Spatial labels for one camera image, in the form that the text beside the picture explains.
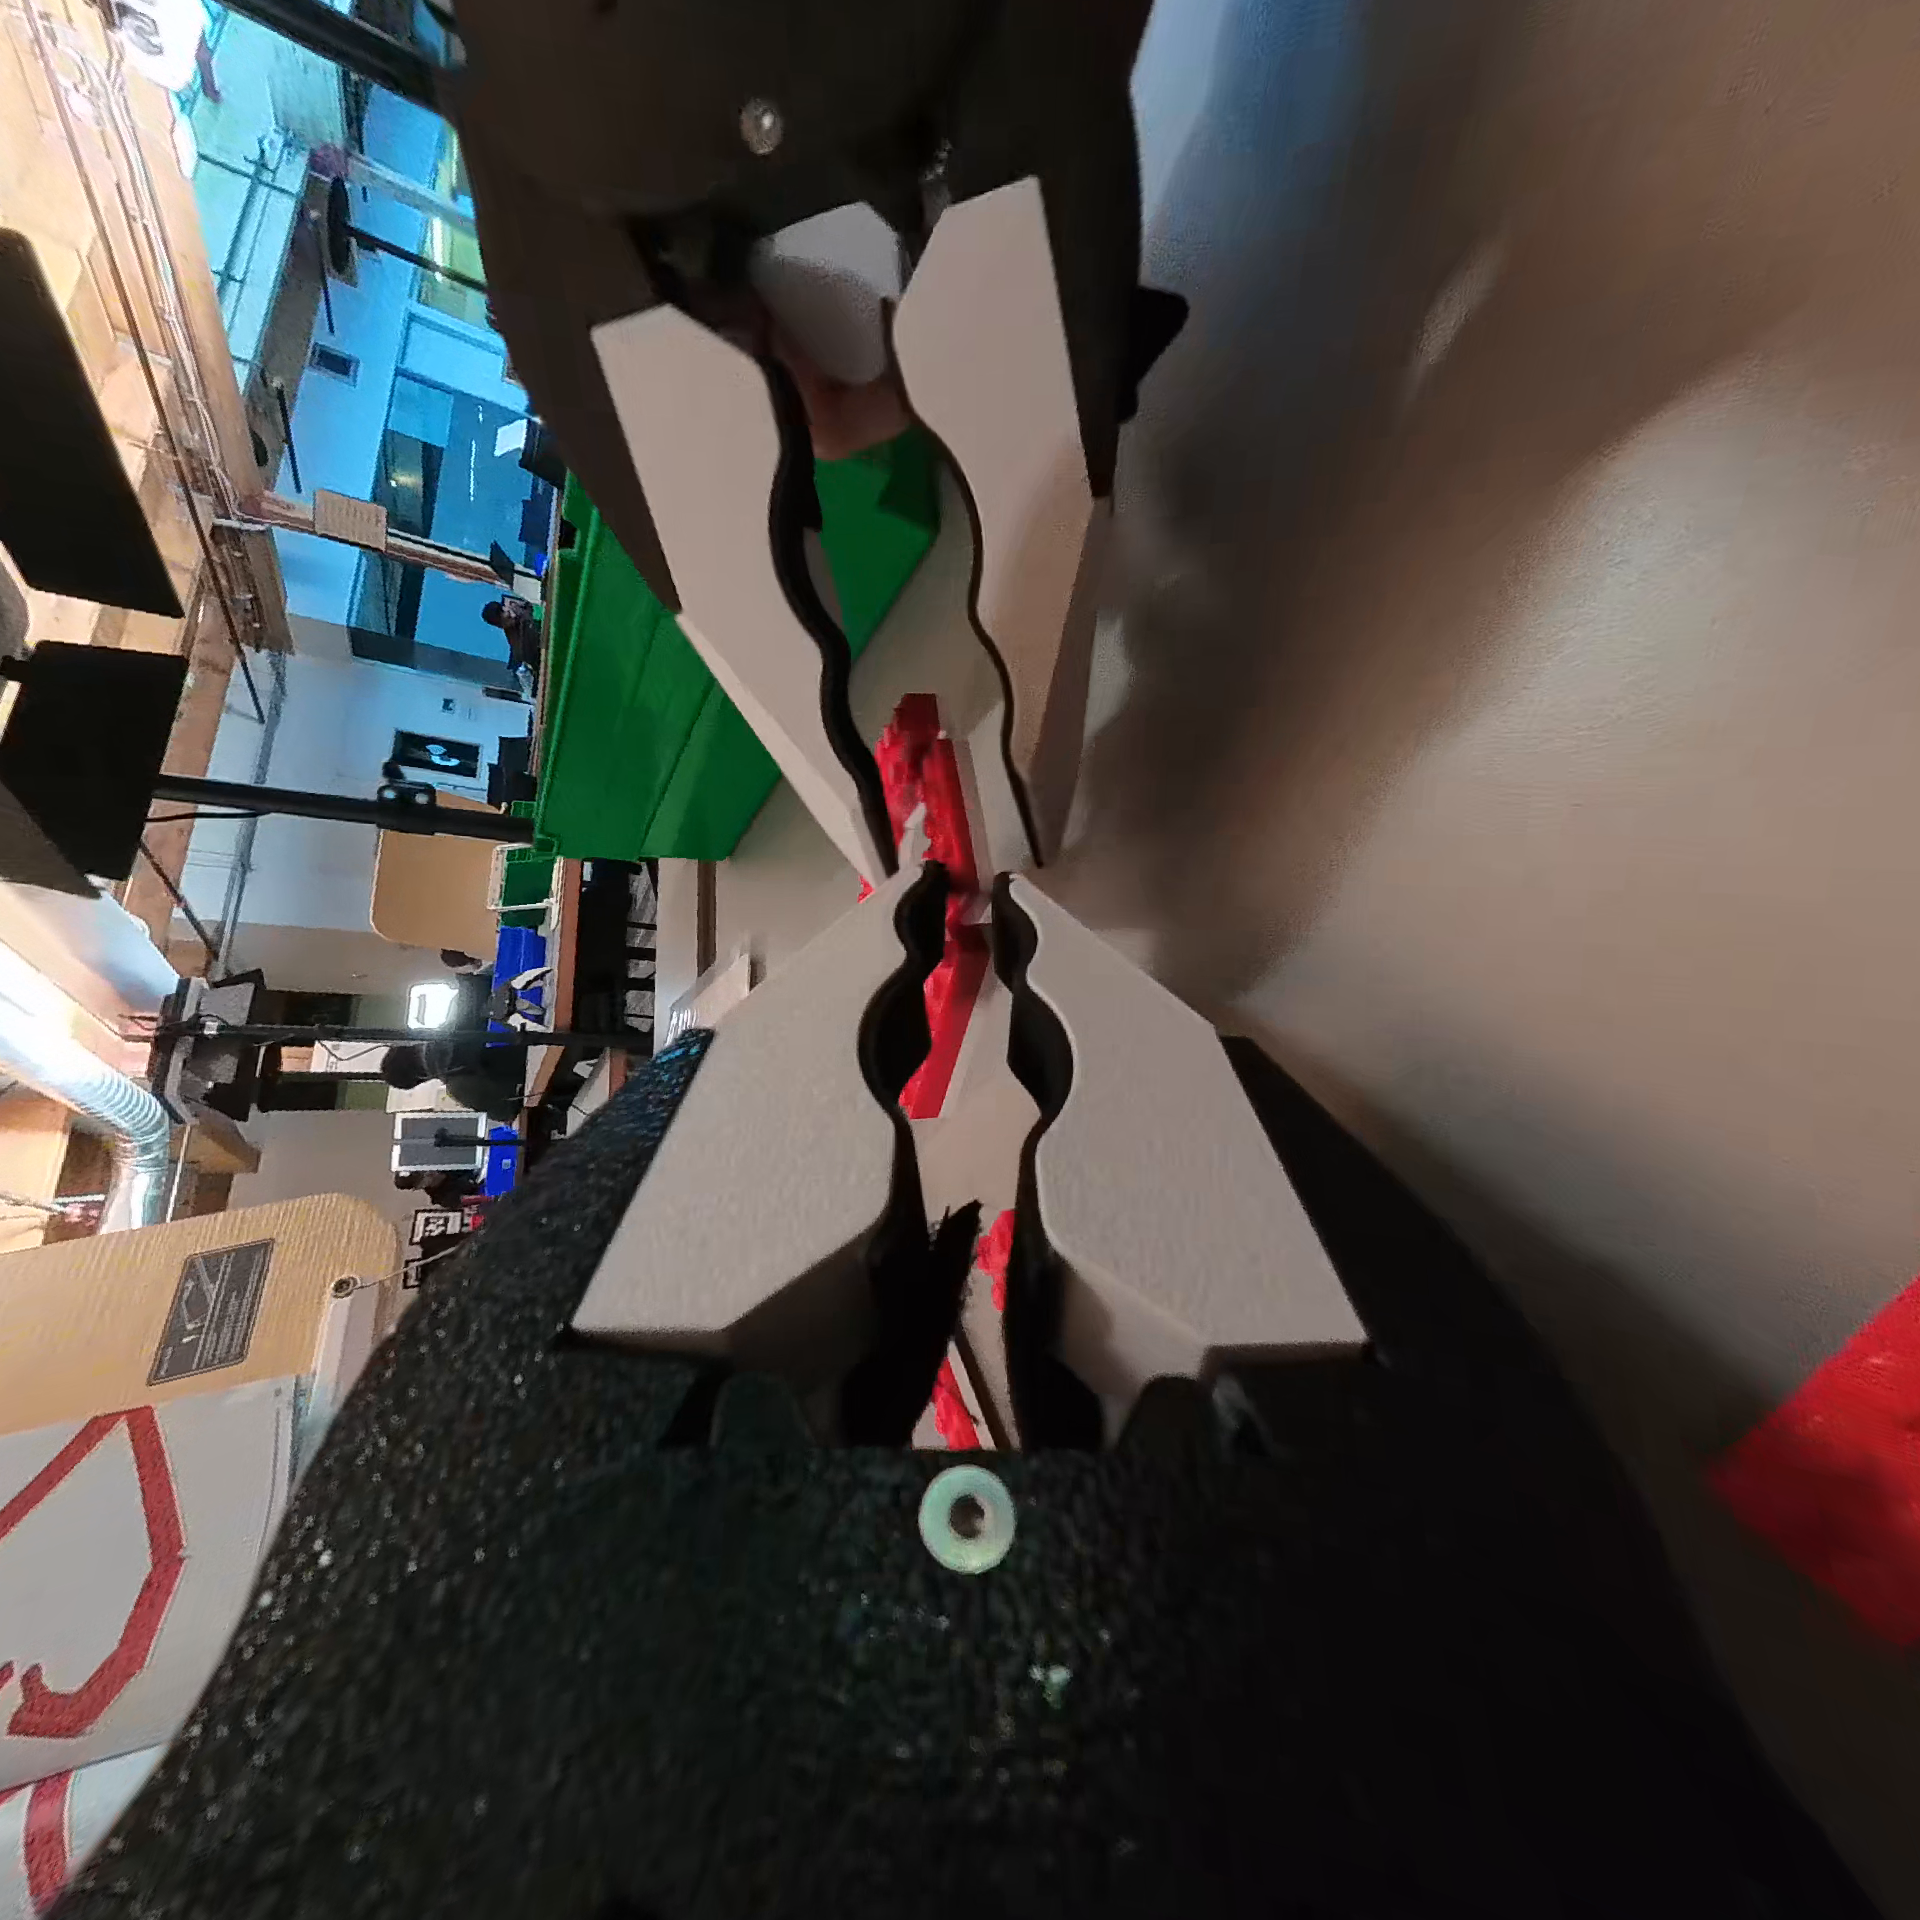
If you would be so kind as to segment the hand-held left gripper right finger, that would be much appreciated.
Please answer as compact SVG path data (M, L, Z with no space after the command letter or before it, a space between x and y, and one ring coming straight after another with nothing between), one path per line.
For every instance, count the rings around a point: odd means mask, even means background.
M1354 1357L1368 1331L1221 1033L1024 876L992 891L1020 1147L1017 1446L1113 1442L1159 1380Z

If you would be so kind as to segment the black overhead mount stand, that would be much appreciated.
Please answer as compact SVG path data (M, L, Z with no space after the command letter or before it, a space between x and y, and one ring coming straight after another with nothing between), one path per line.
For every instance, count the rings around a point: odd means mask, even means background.
M87 385L35 244L2 235L2 539L21 581L93 606L180 617L148 519ZM195 813L306 817L401 834L526 847L532 823L453 808L424 783L375 799L170 777L169 737L184 662L159 653L45 640L4 659L17 685L2 734L2 782L87 891L128 878L156 801Z

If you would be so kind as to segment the silver ventilation duct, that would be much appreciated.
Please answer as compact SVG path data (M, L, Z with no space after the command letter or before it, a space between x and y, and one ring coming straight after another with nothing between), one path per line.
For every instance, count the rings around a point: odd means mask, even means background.
M107 1142L110 1181L97 1233L144 1228L163 1218L172 1117L156 1093L113 1067L72 1038L59 1016L2 997L2 1070L71 1122Z

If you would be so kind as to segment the green plastic bin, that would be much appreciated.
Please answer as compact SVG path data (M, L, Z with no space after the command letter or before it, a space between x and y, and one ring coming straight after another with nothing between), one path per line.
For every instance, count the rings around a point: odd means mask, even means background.
M912 426L816 490L856 659L941 527L936 448ZM756 733L569 477L548 567L536 847L564 858L727 858L781 782Z

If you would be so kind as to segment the red lego strip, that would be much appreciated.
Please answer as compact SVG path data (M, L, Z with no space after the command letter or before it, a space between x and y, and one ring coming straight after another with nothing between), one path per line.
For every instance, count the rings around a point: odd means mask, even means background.
M1918 1644L1918 1282L1708 1470L1726 1510L1885 1644Z

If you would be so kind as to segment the red lego heart frame section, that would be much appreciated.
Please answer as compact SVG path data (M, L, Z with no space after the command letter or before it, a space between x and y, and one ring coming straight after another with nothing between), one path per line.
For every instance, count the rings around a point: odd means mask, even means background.
M950 734L931 693L904 696L876 739L888 823L905 862L935 858L950 878L944 954L924 981L930 1048L905 1081L900 1112L914 1127L927 1195L936 1181L940 1125L958 1117L974 1078L970 1053L987 1038L992 986L990 883L978 876L975 830L962 766L962 744ZM986 1331L956 1331L931 1397L914 1429L914 1446L944 1453L987 1453L1009 1429L1005 1389L987 1383L1000 1357L1005 1276L1017 1217L1009 1200L980 1196L970 1252L969 1294L987 1299Z

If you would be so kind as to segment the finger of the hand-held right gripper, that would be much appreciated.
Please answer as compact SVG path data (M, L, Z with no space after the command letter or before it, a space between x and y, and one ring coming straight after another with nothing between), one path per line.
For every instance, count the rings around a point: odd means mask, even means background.
M816 567L816 457L793 380L674 303L596 323L591 345L685 634L834 850L883 885L899 844Z
M1042 868L1060 855L1078 794L1114 514L1082 444L1040 178L936 217L890 347L970 514L966 609L1000 683L995 755L1023 858Z

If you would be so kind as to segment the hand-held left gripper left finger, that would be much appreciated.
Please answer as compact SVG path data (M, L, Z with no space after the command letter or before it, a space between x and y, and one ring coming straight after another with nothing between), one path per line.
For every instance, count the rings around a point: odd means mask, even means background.
M912 1442L978 1239L978 1201L930 1217L900 1106L947 898L940 862L900 868L709 1031L577 1335L781 1380L839 1442Z

